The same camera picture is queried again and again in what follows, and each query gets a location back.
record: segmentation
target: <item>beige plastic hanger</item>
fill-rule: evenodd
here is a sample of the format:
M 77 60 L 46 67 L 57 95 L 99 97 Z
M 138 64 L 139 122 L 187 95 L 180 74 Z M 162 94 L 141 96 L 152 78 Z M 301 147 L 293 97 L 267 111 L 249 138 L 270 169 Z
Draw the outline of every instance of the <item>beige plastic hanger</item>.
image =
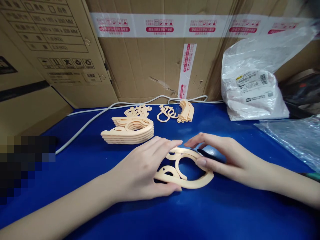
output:
M 178 123 L 180 122 L 192 122 L 193 120 L 193 114 L 194 114 L 194 107 L 192 106 L 192 104 L 183 99 L 180 103 L 179 103 L 180 107 L 182 108 L 182 112 L 177 120 Z
M 136 106 L 136 107 L 131 107 L 129 109 L 127 109 L 124 114 L 128 117 L 136 117 L 136 116 L 140 116 L 140 117 L 147 117 L 149 115 L 148 111 L 151 111 L 152 107 L 148 106 L 146 107 L 145 104 L 140 105 L 140 106 Z
M 113 117 L 115 128 L 101 132 L 108 144 L 138 144 L 154 135 L 153 121 L 141 116 Z
M 197 180 L 188 181 L 187 177 L 181 173 L 179 170 L 179 161 L 183 157 L 189 157 L 193 161 L 197 158 L 201 157 L 201 155 L 195 151 L 185 148 L 174 148 L 170 151 L 171 153 L 175 153 L 174 155 L 168 154 L 166 156 L 169 160 L 176 160 L 175 168 L 172 166 L 164 166 L 158 172 L 156 172 L 154 178 L 163 182 L 173 182 L 178 184 L 183 188 L 196 189 L 201 188 L 207 185 L 213 179 L 214 175 L 212 171 L 209 171 L 205 168 L 202 168 L 206 173 Z M 173 176 L 165 174 L 166 172 L 171 172 Z
M 171 107 L 171 106 L 163 106 L 163 105 L 160 105 L 159 107 L 160 107 L 160 113 L 157 115 L 158 121 L 167 122 L 167 121 L 169 121 L 170 118 L 178 118 L 179 117 L 179 115 L 176 117 L 177 113 L 174 112 L 173 107 Z M 164 115 L 166 115 L 166 117 L 168 117 L 167 120 L 161 120 L 159 118 L 162 113 Z

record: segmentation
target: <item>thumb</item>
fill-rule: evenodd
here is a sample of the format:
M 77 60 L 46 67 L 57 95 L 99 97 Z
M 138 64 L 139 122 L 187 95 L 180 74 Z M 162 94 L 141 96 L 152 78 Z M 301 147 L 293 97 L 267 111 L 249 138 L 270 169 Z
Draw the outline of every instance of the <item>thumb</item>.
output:
M 155 183 L 155 186 L 153 188 L 154 196 L 153 197 L 163 197 L 163 196 L 169 196 L 173 192 L 182 192 L 182 188 L 175 183 Z
M 200 157 L 196 160 L 196 165 L 199 167 L 205 167 L 208 170 L 220 173 L 226 177 L 231 176 L 231 170 L 232 170 L 231 166 L 228 166 L 224 163 L 217 162 L 210 158 Z

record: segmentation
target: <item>blue work surface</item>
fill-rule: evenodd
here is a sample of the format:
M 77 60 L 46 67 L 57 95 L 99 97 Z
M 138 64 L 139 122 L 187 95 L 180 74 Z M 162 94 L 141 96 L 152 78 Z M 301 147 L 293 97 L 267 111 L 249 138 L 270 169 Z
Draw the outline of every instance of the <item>blue work surface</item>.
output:
M 176 112 L 180 111 L 179 105 L 173 106 Z M 296 172 L 311 172 L 256 128 L 255 121 L 231 122 L 224 104 L 194 104 L 195 115 L 189 123 L 177 123 L 174 119 L 160 123 L 156 119 L 159 107 L 152 107 L 149 118 L 154 121 L 155 135 L 184 142 L 199 132 L 228 136 L 268 162 Z M 111 117 L 124 116 L 126 109 L 107 111 L 57 155 L 56 162 L 42 163 L 42 170 L 34 172 L 34 179 L 28 180 L 28 187 L 21 189 L 20 196 L 1 209 L 0 228 L 109 171 L 134 149 L 135 145 L 108 145 L 100 136 L 103 130 L 114 127 Z M 97 113 L 67 117 L 44 135 L 57 136 L 58 149 Z M 167 164 L 173 162 L 163 161 L 163 165 Z M 180 161 L 180 170 L 189 180 L 202 174 L 187 159 Z M 315 210 L 215 174 L 200 189 L 183 189 L 169 197 L 116 204 L 67 239 L 320 239 L 319 226 L 319 213 Z

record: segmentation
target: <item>clear plastic sheet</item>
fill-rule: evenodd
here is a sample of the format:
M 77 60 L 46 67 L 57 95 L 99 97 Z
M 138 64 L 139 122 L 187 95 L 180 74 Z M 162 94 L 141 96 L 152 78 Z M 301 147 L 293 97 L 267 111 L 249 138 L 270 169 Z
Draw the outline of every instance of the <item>clear plastic sheet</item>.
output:
M 243 39 L 228 48 L 222 60 L 221 93 L 230 120 L 288 118 L 273 74 L 316 34 L 315 28 L 303 27 Z
M 255 126 L 320 172 L 320 114 L 299 120 L 262 120 Z

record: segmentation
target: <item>power cord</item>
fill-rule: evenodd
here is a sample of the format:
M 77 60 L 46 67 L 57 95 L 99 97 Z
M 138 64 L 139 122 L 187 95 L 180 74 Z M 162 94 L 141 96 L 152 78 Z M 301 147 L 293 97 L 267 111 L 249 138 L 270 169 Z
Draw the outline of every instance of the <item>power cord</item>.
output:
M 62 150 L 64 150 L 93 120 L 95 120 L 97 117 L 99 117 L 100 115 L 102 115 L 103 113 L 105 113 L 106 111 L 108 111 L 109 109 L 117 109 L 117 108 L 124 108 L 124 107 L 128 107 L 129 106 L 140 106 L 142 104 L 148 104 L 150 102 L 153 102 L 154 100 L 158 99 L 158 98 L 167 98 L 168 99 L 168 104 L 170 104 L 170 101 L 176 101 L 176 102 L 180 102 L 182 99 L 181 98 L 170 98 L 168 96 L 165 95 L 160 95 L 158 97 L 155 97 L 154 99 L 151 99 L 147 102 L 144 103 L 127 103 L 127 102 L 117 102 L 112 104 L 110 107 L 107 108 L 99 108 L 99 109 L 93 109 L 93 110 L 85 110 L 85 111 L 79 111 L 79 112 L 75 112 L 75 113 L 70 113 L 68 116 L 72 116 L 72 115 L 76 115 L 76 114 L 80 114 L 80 113 L 86 113 L 86 112 L 95 112 L 95 111 L 101 111 L 100 113 L 98 113 L 97 115 L 95 115 L 93 118 L 91 118 L 85 125 L 82 126 L 82 128 L 80 128 L 77 133 L 75 135 L 73 135 L 72 138 L 70 138 L 61 148 L 59 148 L 56 151 L 56 155 L 59 154 Z M 222 100 L 219 101 L 214 101 L 214 102 L 206 102 L 206 100 L 208 99 L 208 96 L 203 95 L 200 97 L 196 97 L 196 98 L 192 98 L 192 99 L 188 99 L 189 102 L 194 102 L 194 103 L 211 103 L 211 104 L 216 104 L 216 103 L 223 103 Z M 118 104 L 125 104 L 125 106 L 120 106 L 120 107 L 113 107 L 115 105 Z

